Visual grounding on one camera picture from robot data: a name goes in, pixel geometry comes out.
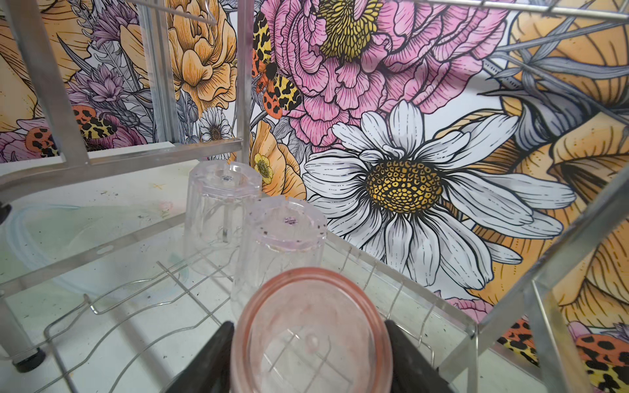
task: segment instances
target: floral mural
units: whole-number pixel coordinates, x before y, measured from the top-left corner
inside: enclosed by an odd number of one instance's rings
[[[292,153],[332,232],[480,321],[629,159],[626,29],[409,1],[265,0],[253,137],[270,128]],[[280,180],[275,157],[250,157],[265,183]],[[554,289],[603,392],[629,391],[624,226]],[[499,342],[537,364],[526,316]]]
[[[88,150],[157,141],[136,7],[52,3],[42,18]],[[167,17],[181,142],[237,135],[238,3],[165,3],[218,21]],[[629,160],[627,25],[394,0],[256,1],[253,21],[249,164],[264,192],[309,201],[332,232],[477,321]],[[0,162],[56,155],[0,30]],[[625,230],[554,288],[607,393],[629,391]],[[498,341],[537,364],[526,316]]]

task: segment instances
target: white daisy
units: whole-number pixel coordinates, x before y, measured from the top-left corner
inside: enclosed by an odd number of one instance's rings
[[[233,138],[229,121],[221,108],[208,108],[192,126],[192,135],[201,142]],[[230,153],[210,157],[211,160],[228,160]]]
[[[548,239],[562,225],[534,209],[563,208],[576,198],[560,183],[466,168],[509,139],[517,120],[495,114],[425,140],[423,115],[401,102],[388,123],[376,112],[364,113],[360,128],[338,123],[332,130],[346,150],[312,154],[305,164],[304,183],[316,194],[310,202],[332,232],[420,284],[432,285],[441,267],[462,287],[482,289],[493,279],[492,259],[521,257],[484,242],[442,201],[504,235]]]

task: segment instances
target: clear plastic cup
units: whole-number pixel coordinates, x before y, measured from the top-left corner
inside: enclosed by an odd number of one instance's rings
[[[322,268],[288,270],[264,284],[231,344],[233,393],[388,393],[392,371],[376,307]]]
[[[262,176],[242,163],[199,162],[189,175],[184,252],[195,271],[233,275],[248,205],[260,197]]]
[[[239,317],[258,288],[296,267],[321,265],[326,219],[305,201],[283,196],[257,199],[247,211],[231,308]]]

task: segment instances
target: orange flower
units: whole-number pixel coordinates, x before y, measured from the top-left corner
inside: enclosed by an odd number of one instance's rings
[[[578,8],[589,2],[589,0],[560,0],[557,6]],[[594,0],[587,9],[617,12],[620,4],[621,2]],[[521,13],[513,22],[509,43],[527,42],[546,37],[565,19],[565,17],[548,18],[542,14]],[[567,31],[590,27],[599,23],[602,21],[576,18]],[[550,52],[547,57],[569,58],[580,63],[593,65],[627,65],[629,61],[628,36],[629,26],[623,25],[565,39],[559,42],[557,48]],[[539,46],[530,48],[531,55],[534,55],[539,48]],[[517,52],[511,52],[510,55],[521,60]],[[606,106],[614,106],[623,99],[628,80],[627,76],[592,79],[560,72],[551,72],[551,74]],[[515,78],[521,80],[521,73],[515,75]],[[521,114],[522,106],[517,98],[504,97],[503,106],[509,114]]]
[[[83,1],[89,9],[91,1]],[[72,50],[87,58],[90,38],[83,34],[79,18],[72,12],[67,0],[37,0],[46,32],[50,37],[52,50],[57,58],[59,71],[64,81],[79,70],[65,50],[61,47],[57,35]],[[41,108],[37,106],[37,97],[32,89],[31,78],[13,38],[9,23],[0,10],[0,132],[15,130],[18,119],[42,117]]]
[[[471,119],[479,114],[471,114]],[[559,181],[577,194],[564,209],[541,210],[558,219],[564,229],[577,219],[598,193],[629,161],[629,138],[625,126],[605,114],[598,114],[555,143],[525,153],[508,141],[487,157],[479,169],[492,173],[521,173],[542,180]],[[472,295],[495,304],[524,273],[554,244],[501,235],[476,226],[483,239],[508,247],[522,256],[518,265],[493,263],[494,279]],[[629,319],[629,221],[625,220],[607,236],[572,272],[555,286],[554,294],[564,318],[587,326],[613,328]]]
[[[258,123],[249,165],[262,175],[262,190],[266,194],[305,200],[306,186],[299,176],[299,164],[288,146],[278,143],[270,130],[267,122]]]
[[[195,16],[207,18],[201,3],[217,20],[216,26],[182,16],[168,17],[168,40],[172,62],[175,98],[181,90],[190,93],[199,115],[206,108],[227,109],[236,99],[236,32],[217,0],[168,0],[168,6]],[[147,66],[140,27],[121,27],[122,46],[138,72],[146,76]]]

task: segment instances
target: black rubber foot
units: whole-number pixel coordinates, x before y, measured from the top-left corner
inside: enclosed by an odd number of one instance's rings
[[[43,360],[46,359],[46,353],[41,349],[37,348],[37,353],[33,356],[22,360],[19,363],[13,363],[15,369],[18,372],[25,373],[29,371],[33,371],[40,364],[43,363]]]

